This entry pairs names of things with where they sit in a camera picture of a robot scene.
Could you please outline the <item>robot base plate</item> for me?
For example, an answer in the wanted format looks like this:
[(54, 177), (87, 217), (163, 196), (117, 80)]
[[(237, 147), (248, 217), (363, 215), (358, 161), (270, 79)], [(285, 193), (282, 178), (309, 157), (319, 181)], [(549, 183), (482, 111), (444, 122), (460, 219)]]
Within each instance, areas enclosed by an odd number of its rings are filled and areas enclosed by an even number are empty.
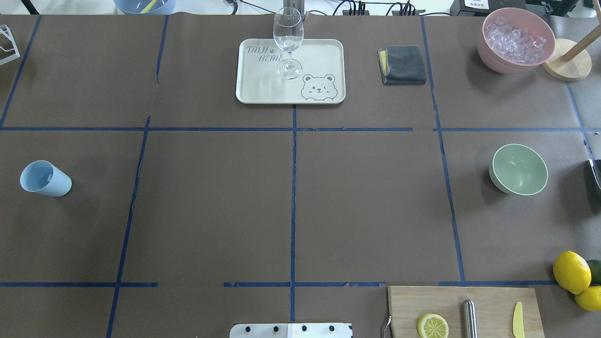
[(239, 323), (230, 338), (352, 338), (350, 323)]

